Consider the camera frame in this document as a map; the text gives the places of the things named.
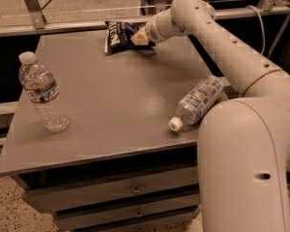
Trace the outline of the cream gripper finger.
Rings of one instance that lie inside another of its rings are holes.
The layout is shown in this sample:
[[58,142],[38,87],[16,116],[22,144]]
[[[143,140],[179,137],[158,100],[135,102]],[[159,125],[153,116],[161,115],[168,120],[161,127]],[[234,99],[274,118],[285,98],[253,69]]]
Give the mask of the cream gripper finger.
[[147,45],[150,41],[144,27],[140,28],[130,39],[134,45]]

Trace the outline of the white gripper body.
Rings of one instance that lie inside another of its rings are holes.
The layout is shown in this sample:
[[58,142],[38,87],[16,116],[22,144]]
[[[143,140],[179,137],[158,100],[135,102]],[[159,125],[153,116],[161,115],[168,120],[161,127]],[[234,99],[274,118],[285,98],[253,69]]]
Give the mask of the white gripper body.
[[170,9],[155,14],[145,25],[145,35],[155,44],[185,34],[186,31],[173,21]]

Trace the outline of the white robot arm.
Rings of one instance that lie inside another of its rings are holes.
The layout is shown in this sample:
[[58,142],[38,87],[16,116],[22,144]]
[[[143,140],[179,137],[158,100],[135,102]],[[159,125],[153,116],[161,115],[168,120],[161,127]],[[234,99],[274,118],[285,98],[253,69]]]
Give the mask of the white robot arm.
[[290,232],[290,74],[214,20],[203,0],[173,0],[136,44],[193,35],[238,92],[202,119],[197,159],[204,232]]

